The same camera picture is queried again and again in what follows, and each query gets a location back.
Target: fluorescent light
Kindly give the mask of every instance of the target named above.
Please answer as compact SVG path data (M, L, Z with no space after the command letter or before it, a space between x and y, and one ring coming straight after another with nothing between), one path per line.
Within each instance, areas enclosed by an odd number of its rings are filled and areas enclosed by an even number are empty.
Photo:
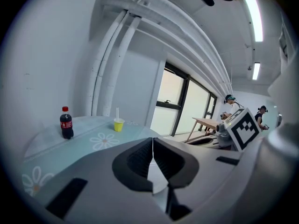
M257 80L258 73L260 71L260 66L261 66L260 63L254 63L254 71L253 71L253 77L252 77L253 80Z
M250 11L250 15L253 22L254 34L256 36L256 42L263 41L263 27L260 11L256 0L246 0L247 6Z

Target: flower pattern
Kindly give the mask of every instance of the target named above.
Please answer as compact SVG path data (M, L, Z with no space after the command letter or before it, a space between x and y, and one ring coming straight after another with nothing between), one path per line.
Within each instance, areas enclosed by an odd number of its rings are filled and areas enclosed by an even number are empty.
M135 122L133 122L133 121L126 121L126 123L127 123L128 125L138 125L137 123L135 123Z
M105 134L103 133L98 133L98 138L94 137L94 138L90 138L90 142L94 142L96 143L93 146L94 150L100 150L100 149L105 149L105 148L109 148L114 146L115 144L119 144L120 141L119 140L115 140L114 138L114 134L108 134L107 136L105 136Z
M25 192L27 192L30 196L35 196L40 188L49 181L54 174L47 173L42 177L42 169L40 166L36 166L32 170L32 178L27 174L22 175L23 185L25 187Z

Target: coca-cola bottle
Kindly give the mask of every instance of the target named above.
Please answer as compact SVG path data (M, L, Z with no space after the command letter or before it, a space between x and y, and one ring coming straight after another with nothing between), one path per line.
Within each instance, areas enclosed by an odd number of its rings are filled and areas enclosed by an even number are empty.
M62 107L62 111L63 113L60 116L60 126L61 126L62 136L65 139L69 140L71 137L74 136L71 115L69 114L69 107L67 106Z

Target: yellow cup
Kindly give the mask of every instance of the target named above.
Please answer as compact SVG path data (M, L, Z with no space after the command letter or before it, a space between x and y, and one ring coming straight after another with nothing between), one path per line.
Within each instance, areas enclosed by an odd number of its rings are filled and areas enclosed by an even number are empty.
M114 130L116 132L121 132L124 122L125 120L123 119L118 119L118 120L114 119Z

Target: light blue tabletop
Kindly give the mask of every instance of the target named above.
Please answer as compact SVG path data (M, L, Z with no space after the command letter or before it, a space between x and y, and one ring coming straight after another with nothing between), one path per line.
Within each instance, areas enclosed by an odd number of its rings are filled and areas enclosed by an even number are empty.
M60 124L49 126L31 142L22 165L25 191L34 196L45 183L83 156L133 140L160 137L133 121L125 121L121 132L114 131L110 117L73 118L74 137L65 140Z

